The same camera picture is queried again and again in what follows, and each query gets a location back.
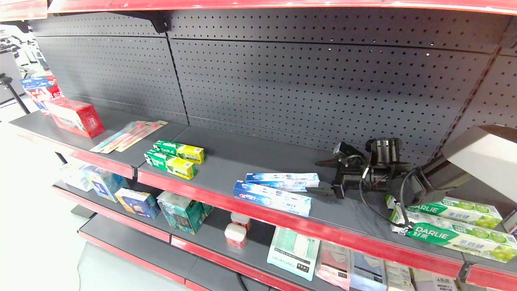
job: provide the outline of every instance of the red shelf edge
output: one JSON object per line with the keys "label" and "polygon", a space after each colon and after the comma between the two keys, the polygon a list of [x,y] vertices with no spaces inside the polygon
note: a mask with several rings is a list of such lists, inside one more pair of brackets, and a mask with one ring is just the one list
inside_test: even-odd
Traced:
{"label": "red shelf edge", "polygon": [[102,216],[106,216],[109,219],[112,219],[114,221],[117,221],[119,223],[122,223],[124,225],[127,225],[131,228],[134,228],[138,231],[141,231],[145,234],[148,234],[152,237],[155,237],[157,239],[163,240],[166,243],[169,243],[169,240],[171,238],[171,235],[163,230],[159,230],[156,228],[153,228],[145,223],[142,223],[140,221],[134,220],[132,218],[129,218],[123,214],[120,214],[118,212],[115,212],[111,209],[105,208],[101,205],[95,204],[87,199],[84,199],[83,197],[79,197],[76,194],[69,192],[67,190],[61,189],[56,186],[52,186],[54,190],[56,190],[60,195],[74,201],[75,203],[84,206],[94,212],[97,212],[101,214]]}
{"label": "red shelf edge", "polygon": [[434,255],[404,249],[389,243],[310,221],[302,217],[186,185],[150,172],[139,170],[138,181],[149,186],[205,202],[214,207],[238,212],[269,224],[289,228],[306,236],[331,241],[383,260],[394,261],[402,265],[449,278],[456,278],[463,266],[463,261],[459,259],[436,257]]}
{"label": "red shelf edge", "polygon": [[120,249],[118,249],[118,248],[116,248],[116,247],[114,247],[114,246],[112,246],[112,245],[110,245],[108,243],[105,243],[105,242],[103,242],[103,241],[101,241],[99,239],[96,239],[96,238],[90,236],[89,234],[87,234],[85,232],[82,232],[82,231],[79,230],[78,233],[79,233],[79,236],[81,236],[82,238],[86,239],[87,241],[89,241],[89,242],[91,242],[91,243],[93,243],[93,244],[95,244],[95,245],[97,245],[97,246],[99,246],[99,247],[101,247],[101,248],[103,248],[103,249],[105,249],[107,251],[110,251],[110,252],[112,252],[112,253],[114,253],[116,255],[119,255],[120,257],[122,257],[122,258],[124,258],[124,259],[126,259],[126,260],[128,260],[130,262],[133,262],[133,263],[135,263],[135,264],[137,264],[137,265],[139,265],[141,267],[144,267],[146,269],[149,269],[149,270],[151,270],[151,271],[153,271],[153,272],[155,272],[155,273],[157,273],[159,275],[162,275],[162,276],[164,276],[164,277],[166,277],[168,279],[171,279],[171,280],[173,280],[175,282],[178,282],[178,283],[180,283],[182,285],[185,284],[185,278],[183,278],[183,277],[180,277],[180,276],[178,276],[178,275],[176,275],[174,273],[171,273],[171,272],[169,272],[167,270],[164,270],[164,269],[162,269],[162,268],[160,268],[158,266],[155,266],[155,265],[153,265],[151,263],[148,263],[148,262],[146,262],[146,261],[144,261],[144,260],[142,260],[142,259],[140,259],[138,257],[135,257],[135,256],[133,256],[133,255],[131,255],[129,253],[126,253],[123,250],[120,250]]}

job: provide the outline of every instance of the pegboard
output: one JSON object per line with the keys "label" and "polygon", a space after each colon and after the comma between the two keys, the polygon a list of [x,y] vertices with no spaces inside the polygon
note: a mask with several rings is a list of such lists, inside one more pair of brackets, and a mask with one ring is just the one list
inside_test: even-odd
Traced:
{"label": "pegboard", "polygon": [[170,111],[187,122],[165,38],[49,36],[38,43],[65,95],[130,105],[142,115]]}
{"label": "pegboard", "polygon": [[511,16],[429,9],[178,10],[169,36],[493,52]]}
{"label": "pegboard", "polygon": [[423,156],[433,153],[490,57],[311,43],[171,45],[189,116],[356,144],[399,137],[402,151]]}
{"label": "pegboard", "polygon": [[517,128],[517,57],[498,56],[448,140],[476,124]]}

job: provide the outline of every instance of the darlie toothpaste box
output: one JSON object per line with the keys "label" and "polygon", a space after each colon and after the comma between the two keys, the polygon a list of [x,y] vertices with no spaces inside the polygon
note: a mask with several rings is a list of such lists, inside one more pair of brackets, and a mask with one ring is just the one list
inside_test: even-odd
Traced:
{"label": "darlie toothpaste box", "polygon": [[266,207],[309,216],[311,197],[264,187],[253,183],[237,181],[233,195]]}
{"label": "darlie toothpaste box", "polygon": [[246,182],[288,192],[307,192],[305,187],[318,187],[316,173],[247,173]]}
{"label": "darlie toothpaste box", "polygon": [[[503,263],[517,255],[517,241],[510,234],[409,209],[406,212],[409,221],[415,223],[413,230],[392,226],[392,231]],[[399,206],[393,210],[390,220],[395,223],[404,221]]]}

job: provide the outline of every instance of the shelf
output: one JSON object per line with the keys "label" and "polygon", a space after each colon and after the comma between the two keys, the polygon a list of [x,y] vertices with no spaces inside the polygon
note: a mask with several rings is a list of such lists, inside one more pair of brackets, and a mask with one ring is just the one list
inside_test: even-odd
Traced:
{"label": "shelf", "polygon": [[[328,152],[194,126],[174,141],[205,148],[207,159],[197,167],[197,176],[187,181],[144,164],[138,168],[139,182],[446,277],[456,278],[463,265],[460,252],[391,232],[387,223],[357,201],[354,192],[350,192],[354,199],[340,201],[313,197],[309,218],[233,196],[235,181],[247,172],[317,172],[322,181],[331,181],[332,169],[314,166],[315,161],[330,158]],[[371,196],[382,209],[382,197]]]}
{"label": "shelf", "polygon": [[78,158],[129,179],[133,178],[133,168],[145,162],[144,152],[152,148],[152,144],[157,139],[162,137],[171,139],[187,127],[183,124],[169,122],[123,152],[93,153],[89,149],[124,128],[129,122],[157,121],[157,119],[103,107],[96,107],[96,110],[106,131],[93,139],[57,127],[51,117],[45,116],[40,111],[15,119],[10,124],[14,125],[13,128],[18,135],[36,142],[39,148],[50,148],[52,151]]}
{"label": "shelf", "polygon": [[514,0],[200,0],[200,1],[131,1],[113,0],[54,0],[49,13],[115,11],[115,10],[176,10],[176,9],[236,9],[288,7],[405,7],[447,10],[465,10],[517,14]]}

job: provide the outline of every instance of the store shelf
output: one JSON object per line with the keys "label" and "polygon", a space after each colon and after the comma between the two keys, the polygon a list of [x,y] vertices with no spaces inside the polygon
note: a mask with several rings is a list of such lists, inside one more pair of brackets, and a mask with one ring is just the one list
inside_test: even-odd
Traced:
{"label": "store shelf", "polygon": [[465,10],[517,14],[514,0],[201,0],[201,1],[131,1],[113,0],[54,0],[49,13],[114,11],[114,10],[175,10],[175,9],[235,9],[235,8],[287,8],[287,7],[406,7]]}
{"label": "store shelf", "polygon": [[95,215],[79,229],[79,235],[114,254],[180,284],[185,283],[197,256],[172,248],[131,227]]}
{"label": "store shelf", "polygon": [[145,162],[143,154],[152,147],[153,142],[160,138],[171,139],[187,127],[183,124],[169,122],[123,152],[113,151],[110,154],[98,154],[90,152],[89,149],[124,128],[129,122],[157,121],[157,119],[103,107],[96,107],[96,110],[106,131],[93,139],[57,127],[51,117],[45,116],[40,111],[13,120],[10,124],[14,125],[17,134],[33,140],[39,148],[49,148],[129,179],[133,177],[133,168]]}
{"label": "store shelf", "polygon": [[207,160],[197,167],[197,176],[187,181],[144,164],[138,168],[139,182],[447,277],[456,278],[463,265],[460,252],[391,232],[387,223],[355,199],[314,197],[310,217],[304,218],[233,196],[235,181],[247,172],[317,172],[322,181],[331,181],[331,169],[314,166],[315,161],[330,158],[328,152],[194,126],[174,141],[205,148]]}
{"label": "store shelf", "polygon": [[[171,233],[174,231],[174,228],[169,226],[167,220],[165,220],[165,217],[161,213],[155,219],[150,219],[127,212],[120,203],[114,203],[104,199],[97,195],[93,190],[85,192],[65,184],[63,181],[56,182],[53,187],[61,195],[94,212],[167,243],[170,241]],[[156,193],[156,190],[146,185],[137,184],[134,189],[151,193],[154,196],[159,194]]]}

